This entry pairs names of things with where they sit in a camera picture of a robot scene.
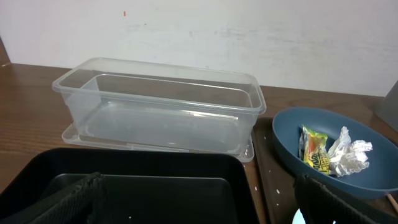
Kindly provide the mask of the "light blue bowl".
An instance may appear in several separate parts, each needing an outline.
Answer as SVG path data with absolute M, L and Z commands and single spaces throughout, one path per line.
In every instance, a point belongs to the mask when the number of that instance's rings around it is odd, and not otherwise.
M 295 215 L 292 220 L 292 224 L 306 224 L 305 219 L 304 219 L 300 209 L 298 209 L 295 212 Z

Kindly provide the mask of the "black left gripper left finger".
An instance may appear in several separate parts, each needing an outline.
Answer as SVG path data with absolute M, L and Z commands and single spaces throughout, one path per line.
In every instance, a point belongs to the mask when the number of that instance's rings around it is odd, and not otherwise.
M 104 176 L 94 172 L 2 219 L 1 224 L 96 223 L 105 203 Z

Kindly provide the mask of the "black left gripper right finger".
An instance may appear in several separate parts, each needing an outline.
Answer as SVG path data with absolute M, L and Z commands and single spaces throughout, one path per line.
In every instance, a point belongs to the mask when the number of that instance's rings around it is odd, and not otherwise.
M 308 175 L 296 177 L 295 200 L 306 223 L 391 223 L 397 218 Z

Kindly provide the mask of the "wooden chopstick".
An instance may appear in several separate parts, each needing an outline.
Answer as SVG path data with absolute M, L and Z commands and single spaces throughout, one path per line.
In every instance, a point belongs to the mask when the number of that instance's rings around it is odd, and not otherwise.
M 398 213 L 398 203 L 395 201 L 394 197 L 391 194 L 387 194 L 386 197 L 388 201 L 390 201 L 395 212 Z

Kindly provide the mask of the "blue plate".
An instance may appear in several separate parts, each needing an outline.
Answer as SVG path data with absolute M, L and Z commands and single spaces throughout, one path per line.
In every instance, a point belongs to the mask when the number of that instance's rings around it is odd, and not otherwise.
M 333 177 L 322 174 L 299 158 L 302 126 L 328 135 L 326 146 L 338 138 L 343 126 L 352 140 L 371 142 L 367 153 L 369 167 L 357 174 Z M 397 192 L 397 146 L 363 123 L 332 111 L 293 107 L 278 112 L 272 120 L 275 150 L 282 163 L 294 175 L 308 174 L 359 198 L 379 198 Z

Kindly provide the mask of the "yellow green snack wrapper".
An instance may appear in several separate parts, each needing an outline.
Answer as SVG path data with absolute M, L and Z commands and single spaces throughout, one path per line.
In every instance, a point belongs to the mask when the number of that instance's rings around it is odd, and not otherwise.
M 302 126 L 299 138 L 299 157 L 307 165 L 325 174 L 330 174 L 330 159 L 326 151 L 328 135 Z

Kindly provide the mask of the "white tissue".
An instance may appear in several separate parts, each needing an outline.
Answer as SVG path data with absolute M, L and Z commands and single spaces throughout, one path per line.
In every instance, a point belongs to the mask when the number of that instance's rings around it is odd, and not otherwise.
M 372 150 L 371 142 L 352 141 L 348 128 L 343 126 L 339 138 L 328 150 L 330 175 L 342 177 L 367 169 L 369 162 L 366 153 Z

